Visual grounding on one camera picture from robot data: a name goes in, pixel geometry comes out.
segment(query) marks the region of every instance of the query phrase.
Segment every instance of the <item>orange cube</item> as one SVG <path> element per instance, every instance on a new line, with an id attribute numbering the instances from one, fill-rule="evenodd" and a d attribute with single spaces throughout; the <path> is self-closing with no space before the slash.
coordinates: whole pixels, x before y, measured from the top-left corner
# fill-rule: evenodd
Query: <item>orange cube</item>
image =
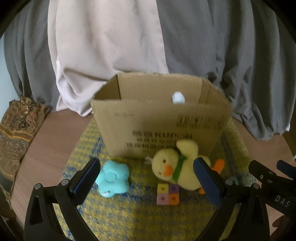
<path id="1" fill-rule="evenodd" d="M 179 194 L 171 193 L 168 195 L 168 204 L 169 205 L 178 205 L 180 203 Z"/>

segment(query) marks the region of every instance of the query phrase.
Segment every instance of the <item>cardboard box flap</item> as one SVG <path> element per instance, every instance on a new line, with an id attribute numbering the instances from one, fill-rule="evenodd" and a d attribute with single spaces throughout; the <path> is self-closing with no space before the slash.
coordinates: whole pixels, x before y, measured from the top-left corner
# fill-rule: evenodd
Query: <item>cardboard box flap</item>
<path id="1" fill-rule="evenodd" d="M 229 101 L 224 93 L 216 88 L 209 80 L 203 81 L 200 104 L 219 106 L 224 109 L 231 109 Z"/>
<path id="2" fill-rule="evenodd" d="M 186 102 L 198 104 L 203 78 L 181 74 L 118 74 L 121 99 L 172 102 L 172 95 L 181 92 Z"/>
<path id="3" fill-rule="evenodd" d="M 120 100 L 118 78 L 115 75 L 93 97 L 95 100 Z"/>

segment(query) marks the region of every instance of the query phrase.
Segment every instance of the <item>light blue plush toy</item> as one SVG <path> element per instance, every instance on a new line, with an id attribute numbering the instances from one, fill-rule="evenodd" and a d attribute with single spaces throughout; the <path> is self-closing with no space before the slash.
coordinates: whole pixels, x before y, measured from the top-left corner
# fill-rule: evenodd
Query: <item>light blue plush toy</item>
<path id="1" fill-rule="evenodd" d="M 100 194 L 103 197 L 112 197 L 115 194 L 128 192 L 129 174 L 130 171 L 127 165 L 107 161 L 96 179 Z"/>

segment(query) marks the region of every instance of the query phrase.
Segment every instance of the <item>duck's green scarf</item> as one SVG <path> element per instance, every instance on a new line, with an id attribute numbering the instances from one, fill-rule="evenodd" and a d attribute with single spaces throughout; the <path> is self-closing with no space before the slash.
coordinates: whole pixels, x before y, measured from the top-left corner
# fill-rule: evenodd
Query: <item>duck's green scarf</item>
<path id="1" fill-rule="evenodd" d="M 179 176 L 180 176 L 180 172 L 182 170 L 183 163 L 187 159 L 187 156 L 182 155 L 181 151 L 178 148 L 175 148 L 175 150 L 178 152 L 179 159 L 178 159 L 177 167 L 176 167 L 176 169 L 175 169 L 175 171 L 173 173 L 172 179 L 175 182 L 178 182 L 178 179 L 179 179 Z"/>

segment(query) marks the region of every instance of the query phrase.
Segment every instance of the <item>fabric backdrop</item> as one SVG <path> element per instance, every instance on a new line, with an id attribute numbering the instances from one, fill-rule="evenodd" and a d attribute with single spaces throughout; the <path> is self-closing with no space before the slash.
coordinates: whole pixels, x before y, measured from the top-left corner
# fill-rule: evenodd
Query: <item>fabric backdrop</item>
<path id="1" fill-rule="evenodd" d="M 59 91 L 47 40 L 49 0 L 31 0 L 4 34 L 8 72 L 19 97 L 26 96 L 56 110 Z"/>
<path id="2" fill-rule="evenodd" d="M 223 90 L 257 139 L 289 125 L 296 45 L 263 1 L 32 0 L 30 7 L 6 33 L 6 59 L 16 89 L 37 102 L 86 116 L 92 95 L 118 72 L 182 73 Z"/>

